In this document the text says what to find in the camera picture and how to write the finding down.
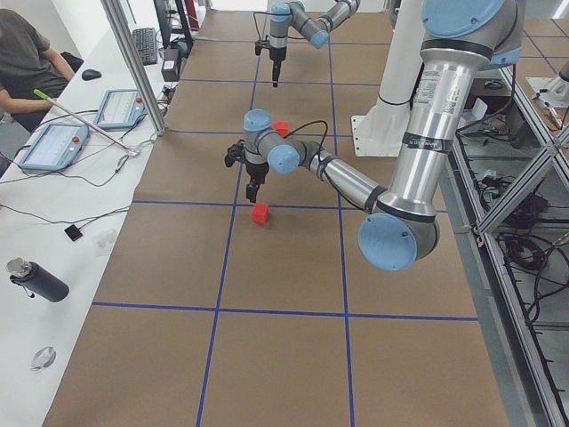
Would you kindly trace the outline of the red cube block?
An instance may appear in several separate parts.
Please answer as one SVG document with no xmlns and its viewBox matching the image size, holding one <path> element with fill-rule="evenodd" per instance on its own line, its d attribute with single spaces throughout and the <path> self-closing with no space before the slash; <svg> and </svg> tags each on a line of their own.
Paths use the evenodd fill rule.
<svg viewBox="0 0 569 427">
<path fill-rule="evenodd" d="M 269 218 L 269 206 L 263 203 L 255 203 L 251 212 L 252 221 L 257 224 L 265 224 Z"/>
<path fill-rule="evenodd" d="M 272 127 L 283 138 L 285 138 L 290 133 L 289 123 L 287 121 L 273 122 Z"/>
</svg>

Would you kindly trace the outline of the black power adapter box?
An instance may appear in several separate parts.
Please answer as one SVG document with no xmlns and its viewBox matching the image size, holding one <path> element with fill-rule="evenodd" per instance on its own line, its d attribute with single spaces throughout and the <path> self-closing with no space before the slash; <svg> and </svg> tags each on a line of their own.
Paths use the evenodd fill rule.
<svg viewBox="0 0 569 427">
<path fill-rule="evenodd" d="M 165 82 L 178 82 L 180 79 L 180 51 L 167 48 L 163 51 L 161 73 Z"/>
</svg>

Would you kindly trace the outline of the metal rod green tip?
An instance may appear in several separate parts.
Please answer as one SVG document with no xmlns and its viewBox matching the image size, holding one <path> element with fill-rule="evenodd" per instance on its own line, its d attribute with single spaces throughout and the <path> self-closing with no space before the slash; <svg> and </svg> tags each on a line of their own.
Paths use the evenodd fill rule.
<svg viewBox="0 0 569 427">
<path fill-rule="evenodd" d="M 114 136 L 112 136 L 110 133 L 106 132 L 105 130 L 101 129 L 100 127 L 98 127 L 97 125 L 89 122 L 88 120 L 84 119 L 83 117 L 79 116 L 77 113 L 71 111 L 70 109 L 64 107 L 63 105 L 61 105 L 60 103 L 58 103 L 55 99 L 51 98 L 50 96 L 48 96 L 47 94 L 43 93 L 42 91 L 40 91 L 39 89 L 34 89 L 33 93 L 41 98 L 42 100 L 48 101 L 50 102 L 54 107 L 66 112 L 67 114 L 71 115 L 73 118 L 79 120 L 81 123 L 83 123 L 84 125 L 87 125 L 90 129 L 94 130 L 96 133 L 102 135 L 103 137 L 111 140 L 113 143 L 115 143 L 116 145 L 118 145 L 121 149 L 125 150 L 127 155 L 130 157 L 136 157 L 140 154 L 140 149 L 139 148 L 135 148 L 135 147 L 129 147 L 125 144 L 123 144 L 120 140 L 118 140 L 118 138 L 115 138 Z"/>
</svg>

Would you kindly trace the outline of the black keyboard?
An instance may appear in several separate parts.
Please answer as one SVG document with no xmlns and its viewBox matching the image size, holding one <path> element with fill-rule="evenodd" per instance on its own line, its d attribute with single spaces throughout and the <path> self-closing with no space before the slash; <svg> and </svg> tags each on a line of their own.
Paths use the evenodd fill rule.
<svg viewBox="0 0 569 427">
<path fill-rule="evenodd" d="M 157 64 L 156 31 L 153 28 L 136 28 L 132 41 L 144 66 Z"/>
</svg>

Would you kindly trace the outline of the blue teach pendant far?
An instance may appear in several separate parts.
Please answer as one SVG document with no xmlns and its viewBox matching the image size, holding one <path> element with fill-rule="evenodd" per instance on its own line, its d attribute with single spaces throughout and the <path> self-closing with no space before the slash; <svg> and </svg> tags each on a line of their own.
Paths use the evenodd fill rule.
<svg viewBox="0 0 569 427">
<path fill-rule="evenodd" d="M 128 130 L 145 114 L 143 100 L 137 90 L 106 91 L 94 123 L 107 131 Z"/>
</svg>

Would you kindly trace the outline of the blue teach pendant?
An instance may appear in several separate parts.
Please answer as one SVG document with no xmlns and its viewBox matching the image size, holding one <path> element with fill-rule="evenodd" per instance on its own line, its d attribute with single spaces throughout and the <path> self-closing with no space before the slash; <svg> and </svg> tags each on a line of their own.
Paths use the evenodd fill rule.
<svg viewBox="0 0 569 427">
<path fill-rule="evenodd" d="M 49 124 L 37 136 L 19 166 L 29 171 L 60 171 L 70 166 L 90 136 L 86 125 Z"/>
<path fill-rule="evenodd" d="M 106 91 L 94 123 L 107 131 L 128 130 L 145 114 L 143 100 L 137 90 Z"/>
</svg>

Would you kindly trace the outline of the small black square pad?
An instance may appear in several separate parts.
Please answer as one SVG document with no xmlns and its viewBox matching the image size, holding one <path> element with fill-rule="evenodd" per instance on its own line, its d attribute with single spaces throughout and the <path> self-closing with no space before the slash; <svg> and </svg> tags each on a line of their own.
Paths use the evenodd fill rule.
<svg viewBox="0 0 569 427">
<path fill-rule="evenodd" d="M 79 238 L 81 238 L 84 235 L 83 232 L 75 224 L 67 226 L 64 229 L 64 232 L 73 242 L 77 241 Z"/>
</svg>

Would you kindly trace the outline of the black computer mouse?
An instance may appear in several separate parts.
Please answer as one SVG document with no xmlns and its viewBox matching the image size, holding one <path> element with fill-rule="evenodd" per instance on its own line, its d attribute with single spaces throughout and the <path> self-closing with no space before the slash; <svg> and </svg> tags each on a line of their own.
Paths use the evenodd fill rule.
<svg viewBox="0 0 569 427">
<path fill-rule="evenodd" d="M 82 72 L 81 78 L 84 81 L 91 81 L 94 79 L 101 78 L 101 73 L 96 69 L 89 68 Z"/>
</svg>

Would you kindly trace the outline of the blue teach pendant near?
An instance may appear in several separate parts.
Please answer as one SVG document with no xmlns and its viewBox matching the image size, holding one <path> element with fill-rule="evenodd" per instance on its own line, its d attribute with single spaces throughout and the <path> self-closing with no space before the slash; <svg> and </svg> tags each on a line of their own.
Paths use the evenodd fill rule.
<svg viewBox="0 0 569 427">
<path fill-rule="evenodd" d="M 37 136 L 19 166 L 29 171 L 60 171 L 70 166 L 90 136 L 86 125 L 49 124 Z"/>
</svg>

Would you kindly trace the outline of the black water bottle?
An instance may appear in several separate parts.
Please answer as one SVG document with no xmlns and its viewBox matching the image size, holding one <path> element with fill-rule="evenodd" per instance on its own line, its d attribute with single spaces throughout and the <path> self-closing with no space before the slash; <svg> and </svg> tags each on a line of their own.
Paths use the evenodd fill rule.
<svg viewBox="0 0 569 427">
<path fill-rule="evenodd" d="M 11 282 L 23 287 L 31 298 L 39 295 L 49 302 L 60 302 L 68 296 L 69 287 L 36 262 L 18 257 L 8 261 L 6 269 Z"/>
</svg>

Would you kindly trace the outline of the seated person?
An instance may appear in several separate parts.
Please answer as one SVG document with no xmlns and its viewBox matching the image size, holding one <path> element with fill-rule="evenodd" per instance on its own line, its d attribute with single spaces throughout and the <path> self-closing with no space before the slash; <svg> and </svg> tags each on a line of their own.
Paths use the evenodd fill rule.
<svg viewBox="0 0 569 427">
<path fill-rule="evenodd" d="M 50 41 L 13 10 L 1 11 L 1 109 L 28 132 L 52 104 L 35 89 L 59 97 L 75 72 Z"/>
</svg>

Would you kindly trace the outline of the white column pedestal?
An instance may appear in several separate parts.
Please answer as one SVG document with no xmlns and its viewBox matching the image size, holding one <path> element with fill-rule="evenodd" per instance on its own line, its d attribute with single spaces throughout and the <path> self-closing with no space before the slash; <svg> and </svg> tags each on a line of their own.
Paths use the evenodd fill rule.
<svg viewBox="0 0 569 427">
<path fill-rule="evenodd" d="M 366 115 L 352 117 L 355 154 L 359 157 L 395 157 L 399 153 L 422 65 L 420 48 L 425 28 L 421 8 L 421 1 L 400 3 L 377 101 Z"/>
</svg>

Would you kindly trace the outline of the aluminium frame post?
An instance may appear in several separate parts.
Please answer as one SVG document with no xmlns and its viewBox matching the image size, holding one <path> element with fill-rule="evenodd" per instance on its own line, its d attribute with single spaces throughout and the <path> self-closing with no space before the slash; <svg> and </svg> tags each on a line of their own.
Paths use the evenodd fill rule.
<svg viewBox="0 0 569 427">
<path fill-rule="evenodd" d="M 128 27 L 123 8 L 118 0 L 101 0 L 100 2 L 107 15 L 108 23 L 115 36 L 119 50 L 123 55 L 126 67 L 130 71 L 131 77 L 143 100 L 148 117 L 154 126 L 156 135 L 162 136 L 165 132 L 164 118 L 132 40 L 131 30 Z"/>
</svg>

